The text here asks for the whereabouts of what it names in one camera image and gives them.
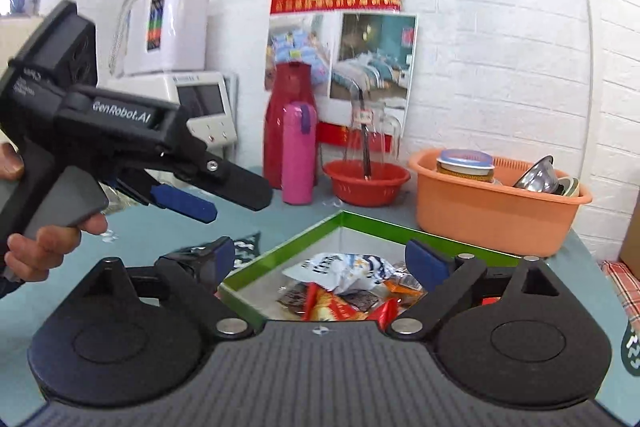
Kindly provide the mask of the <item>brown barcode snack packet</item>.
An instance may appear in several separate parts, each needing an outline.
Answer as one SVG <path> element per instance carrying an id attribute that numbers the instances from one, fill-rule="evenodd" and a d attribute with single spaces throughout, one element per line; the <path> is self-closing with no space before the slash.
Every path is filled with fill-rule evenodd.
<path id="1" fill-rule="evenodd" d="M 277 303 L 295 315 L 303 315 L 307 300 L 308 285 L 294 283 L 280 288 Z"/>

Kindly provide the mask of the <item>glass pitcher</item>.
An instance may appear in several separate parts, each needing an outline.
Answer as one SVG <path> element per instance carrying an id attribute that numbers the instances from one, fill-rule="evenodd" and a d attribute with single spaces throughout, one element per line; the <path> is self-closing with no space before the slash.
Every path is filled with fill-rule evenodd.
<path id="1" fill-rule="evenodd" d="M 370 170 L 399 156 L 401 123 L 386 112 L 384 103 L 352 101 L 352 118 L 347 133 L 344 159 Z"/>

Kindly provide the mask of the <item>red orange snack bag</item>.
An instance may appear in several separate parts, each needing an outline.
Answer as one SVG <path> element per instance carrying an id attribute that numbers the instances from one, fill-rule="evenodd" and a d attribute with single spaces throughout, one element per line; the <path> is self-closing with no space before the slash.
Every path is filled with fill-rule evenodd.
<path id="1" fill-rule="evenodd" d="M 303 320 L 305 322 L 352 322 L 375 321 L 381 331 L 385 331 L 399 315 L 399 303 L 390 299 L 373 311 L 362 312 L 331 291 L 326 291 L 315 283 L 307 287 Z"/>

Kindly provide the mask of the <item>white snack bag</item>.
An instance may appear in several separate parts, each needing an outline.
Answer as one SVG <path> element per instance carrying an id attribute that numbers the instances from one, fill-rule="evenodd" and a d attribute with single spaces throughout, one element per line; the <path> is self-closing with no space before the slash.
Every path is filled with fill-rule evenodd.
<path id="1" fill-rule="evenodd" d="M 315 283 L 335 295 L 372 291 L 396 273 L 387 260 L 375 255 L 321 253 L 283 270 L 299 283 Z"/>

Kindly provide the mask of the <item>brown cardboard box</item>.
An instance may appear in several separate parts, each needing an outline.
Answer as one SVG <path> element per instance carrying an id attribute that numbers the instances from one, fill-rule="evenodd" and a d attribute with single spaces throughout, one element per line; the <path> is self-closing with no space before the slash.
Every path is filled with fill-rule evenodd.
<path id="1" fill-rule="evenodd" d="M 640 280 L 640 195 L 638 195 L 634 212 L 628 225 L 622 247 L 620 247 L 621 262 Z"/>

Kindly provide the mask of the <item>red plastic basin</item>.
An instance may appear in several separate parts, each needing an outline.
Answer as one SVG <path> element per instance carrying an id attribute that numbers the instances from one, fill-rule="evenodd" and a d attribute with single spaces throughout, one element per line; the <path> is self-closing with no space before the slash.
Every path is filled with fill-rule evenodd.
<path id="1" fill-rule="evenodd" d="M 389 162 L 374 162 L 371 176 L 363 174 L 361 160 L 334 160 L 323 166 L 333 194 L 357 207 L 384 207 L 393 204 L 401 187 L 410 179 L 409 171 Z"/>

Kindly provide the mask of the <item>lidded tin in tub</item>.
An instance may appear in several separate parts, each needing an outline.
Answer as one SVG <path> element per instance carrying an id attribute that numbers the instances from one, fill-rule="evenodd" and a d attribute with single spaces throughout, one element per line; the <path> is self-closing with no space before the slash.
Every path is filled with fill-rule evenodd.
<path id="1" fill-rule="evenodd" d="M 450 176 L 491 182 L 495 174 L 494 158 L 480 150 L 448 148 L 439 153 L 436 170 Z"/>

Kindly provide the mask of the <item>orange plastic tub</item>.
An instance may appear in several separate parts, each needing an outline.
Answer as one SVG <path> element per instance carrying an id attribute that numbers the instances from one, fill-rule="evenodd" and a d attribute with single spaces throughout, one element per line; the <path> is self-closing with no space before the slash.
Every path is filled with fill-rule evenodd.
<path id="1" fill-rule="evenodd" d="M 526 161 L 496 156 L 497 184 L 457 178 L 436 170 L 438 148 L 413 154 L 416 222 L 427 233 L 493 251 L 551 257 L 562 247 L 580 206 L 592 202 L 585 184 L 576 196 L 534 193 L 514 183 Z"/>

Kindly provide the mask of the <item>bedding wall calendar poster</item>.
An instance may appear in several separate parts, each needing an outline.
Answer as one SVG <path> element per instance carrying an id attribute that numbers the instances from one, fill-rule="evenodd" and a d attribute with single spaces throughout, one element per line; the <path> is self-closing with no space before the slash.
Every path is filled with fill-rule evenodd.
<path id="1" fill-rule="evenodd" d="M 401 134 L 410 100 L 418 29 L 418 17 L 409 13 L 273 15 L 268 26 L 265 89 L 272 89 L 278 65 L 301 62 L 310 68 L 322 144 L 346 143 L 352 102 L 358 98 L 399 121 L 398 126 L 386 124 L 386 134 Z"/>

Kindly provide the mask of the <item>white appliance with screen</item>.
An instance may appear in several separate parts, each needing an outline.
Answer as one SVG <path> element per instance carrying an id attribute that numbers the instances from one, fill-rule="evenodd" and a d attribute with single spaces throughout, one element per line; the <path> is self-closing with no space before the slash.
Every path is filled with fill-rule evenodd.
<path id="1" fill-rule="evenodd" d="M 232 158 L 238 142 L 235 118 L 238 76 L 222 72 L 165 72 L 103 80 L 104 89 L 158 98 L 186 108 L 188 127 L 209 152 Z"/>

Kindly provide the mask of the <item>green white cardboard box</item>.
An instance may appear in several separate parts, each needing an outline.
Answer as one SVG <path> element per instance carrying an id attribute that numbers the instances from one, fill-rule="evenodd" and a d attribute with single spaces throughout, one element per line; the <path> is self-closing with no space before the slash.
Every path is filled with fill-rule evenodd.
<path id="1" fill-rule="evenodd" d="M 406 245 L 411 241 L 447 259 L 462 254 L 490 267 L 518 264 L 508 254 L 340 211 L 237 269 L 219 294 L 256 329 L 268 320 L 303 320 L 317 289 L 341 297 L 355 314 L 369 314 L 388 300 L 402 312 L 426 293 L 409 273 Z"/>

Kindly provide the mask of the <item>steel bowl in tub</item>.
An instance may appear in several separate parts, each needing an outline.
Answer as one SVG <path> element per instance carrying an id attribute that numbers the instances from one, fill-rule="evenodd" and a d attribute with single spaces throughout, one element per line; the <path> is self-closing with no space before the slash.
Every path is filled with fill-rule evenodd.
<path id="1" fill-rule="evenodd" d="M 551 155 L 540 158 L 526 173 L 522 174 L 513 187 L 534 193 L 553 194 L 559 186 L 553 161 L 554 158 Z"/>

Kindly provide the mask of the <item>white water purifier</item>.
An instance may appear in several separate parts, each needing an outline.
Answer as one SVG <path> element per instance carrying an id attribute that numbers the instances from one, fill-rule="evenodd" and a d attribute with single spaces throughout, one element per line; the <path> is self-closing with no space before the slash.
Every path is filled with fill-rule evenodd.
<path id="1" fill-rule="evenodd" d="M 128 18 L 124 74 L 205 68 L 209 0 L 136 0 Z"/>

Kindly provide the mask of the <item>brown cake orange packet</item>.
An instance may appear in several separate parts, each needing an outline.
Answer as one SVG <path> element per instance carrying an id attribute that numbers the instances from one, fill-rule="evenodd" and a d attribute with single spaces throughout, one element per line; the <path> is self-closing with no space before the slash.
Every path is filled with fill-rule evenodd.
<path id="1" fill-rule="evenodd" d="M 394 275 L 384 281 L 387 290 L 404 298 L 419 299 L 425 294 L 421 284 L 411 274 Z"/>

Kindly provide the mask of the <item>pink thermos bottle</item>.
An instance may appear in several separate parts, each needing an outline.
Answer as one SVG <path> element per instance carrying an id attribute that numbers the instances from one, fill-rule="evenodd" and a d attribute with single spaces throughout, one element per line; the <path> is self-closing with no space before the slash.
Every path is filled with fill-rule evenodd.
<path id="1" fill-rule="evenodd" d="M 310 205 L 316 177 L 317 112 L 309 103 L 293 102 L 284 110 L 282 199 L 294 206 Z"/>

